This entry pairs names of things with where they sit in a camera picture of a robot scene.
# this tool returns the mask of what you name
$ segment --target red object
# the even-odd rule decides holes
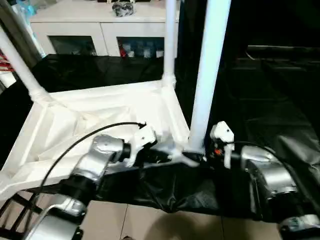
[[[122,44],[119,44],[120,56],[125,58],[127,56],[126,50],[122,47]]]
[[[10,62],[5,55],[0,54],[0,72],[14,72]]]

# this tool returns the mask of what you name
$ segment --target silver robotic arm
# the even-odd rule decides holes
[[[129,143],[105,134],[96,136],[89,152],[79,160],[70,177],[61,181],[59,193],[52,197],[24,239],[80,240],[83,231],[79,225],[107,167],[118,162],[132,167],[137,153],[155,141],[156,135],[148,126],[140,129]]]

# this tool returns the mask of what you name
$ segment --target object on cabinet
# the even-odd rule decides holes
[[[135,8],[131,2],[122,3],[117,1],[113,4],[112,10],[117,17],[125,17],[134,14]]]

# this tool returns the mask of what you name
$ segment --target black cable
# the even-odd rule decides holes
[[[49,171],[46,173],[44,179],[42,180],[38,190],[35,192],[35,196],[34,196],[34,201],[32,202],[32,206],[31,206],[31,209],[28,213],[28,217],[27,217],[27,220],[25,222],[25,226],[24,226],[24,233],[27,232],[28,228],[29,228],[29,225],[30,225],[30,221],[31,221],[31,218],[32,218],[32,213],[34,212],[34,209],[36,207],[36,204],[37,204],[37,198],[39,196],[39,194],[43,191],[43,188],[44,188],[44,185],[47,181],[47,178],[49,177],[50,173],[52,172],[52,170],[55,168],[55,166],[60,162],[60,160],[68,153],[70,152],[71,149],[73,149],[77,144],[81,143],[83,140],[91,137],[92,135],[102,131],[102,130],[105,130],[105,129],[109,129],[109,128],[113,128],[113,127],[116,127],[116,126],[122,126],[122,125],[138,125],[140,128],[143,128],[145,126],[145,124],[143,123],[138,123],[138,122],[119,122],[119,123],[114,123],[114,124],[110,124],[108,126],[103,126],[103,127],[100,127],[90,133],[88,133],[87,135],[83,136],[82,138],[80,138],[79,140],[77,140],[76,142],[74,142],[67,150],[65,150],[58,158],[57,160],[55,160],[55,162],[52,164],[52,166],[50,167]]]

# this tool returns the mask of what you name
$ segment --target black fabric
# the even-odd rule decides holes
[[[162,59],[48,55],[34,69],[49,92],[159,80]],[[177,65],[176,94],[190,125],[197,67]],[[272,147],[289,162],[304,194],[320,213],[319,66],[296,62],[237,60],[220,69],[208,131],[226,121],[236,140]],[[32,102],[17,82],[0,95],[0,161],[3,164]],[[263,219],[268,214],[250,198],[249,176],[238,170],[189,168],[184,165],[139,169],[106,176],[97,199],[237,218]]]

